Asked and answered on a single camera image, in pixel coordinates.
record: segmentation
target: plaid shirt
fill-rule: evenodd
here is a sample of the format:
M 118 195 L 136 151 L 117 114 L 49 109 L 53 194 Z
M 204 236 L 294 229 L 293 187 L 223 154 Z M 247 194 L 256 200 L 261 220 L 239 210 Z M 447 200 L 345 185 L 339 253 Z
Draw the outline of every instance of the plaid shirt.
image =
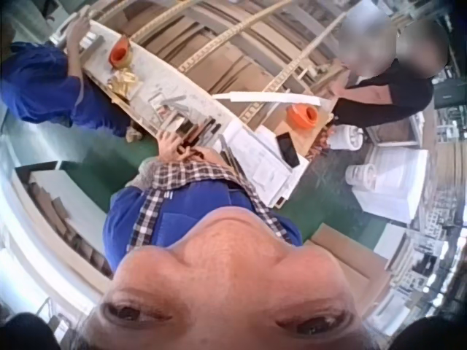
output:
M 191 182 L 203 180 L 223 180 L 239 185 L 250 197 L 255 213 L 277 237 L 283 238 L 290 243 L 287 231 L 271 213 L 270 209 L 261 202 L 255 188 L 244 177 L 236 175 L 229 168 L 195 161 L 170 163 L 158 166 L 153 176 L 153 185 L 133 227 L 133 234 L 131 235 L 130 244 L 127 246 L 127 252 L 138 246 L 150 244 L 159 210 L 163 201 L 171 197 L 171 191 Z

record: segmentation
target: green floor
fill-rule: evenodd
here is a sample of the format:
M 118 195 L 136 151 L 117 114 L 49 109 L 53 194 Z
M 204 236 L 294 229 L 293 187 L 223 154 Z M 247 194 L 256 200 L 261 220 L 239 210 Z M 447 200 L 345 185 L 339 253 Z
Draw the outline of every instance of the green floor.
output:
M 51 160 L 65 161 L 70 177 L 104 211 L 110 196 L 137 172 L 145 158 L 156 155 L 150 139 L 127 144 L 104 131 L 66 129 L 59 125 L 29 125 L 7 117 L 9 135 L 21 165 Z M 279 211 L 292 219 L 309 238 L 322 222 L 373 249 L 386 219 L 361 211 L 350 187 L 344 183 L 345 168 L 362 163 L 364 152 L 330 152 L 309 167 L 292 198 Z

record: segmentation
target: black phone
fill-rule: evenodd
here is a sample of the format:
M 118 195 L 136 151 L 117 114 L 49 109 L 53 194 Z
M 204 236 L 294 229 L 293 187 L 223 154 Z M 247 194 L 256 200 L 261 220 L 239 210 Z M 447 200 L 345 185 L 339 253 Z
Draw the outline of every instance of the black phone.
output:
M 279 149 L 284 161 L 292 168 L 299 166 L 300 160 L 298 159 L 297 151 L 295 151 L 295 147 L 293 146 L 292 137 L 290 137 L 290 134 L 283 133 L 282 135 L 276 137 L 276 139 L 279 143 Z

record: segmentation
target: stack of paper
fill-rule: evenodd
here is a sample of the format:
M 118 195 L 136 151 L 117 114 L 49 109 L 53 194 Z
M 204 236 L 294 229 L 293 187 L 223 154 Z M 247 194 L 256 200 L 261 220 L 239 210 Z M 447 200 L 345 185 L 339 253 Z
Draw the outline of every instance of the stack of paper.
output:
M 262 126 L 255 134 L 233 120 L 223 135 L 264 204 L 272 208 L 281 197 L 290 197 L 309 164 L 307 160 L 299 156 L 300 166 L 292 169 L 282 159 L 274 133 Z M 220 151 L 220 142 L 215 149 Z
M 278 157 L 281 157 L 279 144 L 276 140 L 276 135 L 265 126 L 261 125 L 256 129 L 256 136 Z M 292 195 L 293 190 L 297 187 L 301 177 L 304 175 L 308 168 L 309 161 L 301 155 L 297 155 L 300 160 L 300 165 L 292 169 L 292 174 L 287 179 L 284 187 L 277 193 L 275 203 L 282 197 L 289 199 Z

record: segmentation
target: white bucket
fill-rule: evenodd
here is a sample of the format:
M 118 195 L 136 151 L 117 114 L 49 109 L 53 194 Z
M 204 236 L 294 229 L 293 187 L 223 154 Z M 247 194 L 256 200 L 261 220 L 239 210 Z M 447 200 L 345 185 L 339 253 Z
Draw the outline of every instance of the white bucket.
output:
M 349 166 L 345 171 L 345 181 L 350 186 L 374 190 L 377 182 L 377 169 L 373 164 Z
M 331 149 L 348 149 L 358 151 L 363 145 L 363 131 L 354 125 L 337 125 L 328 137 Z

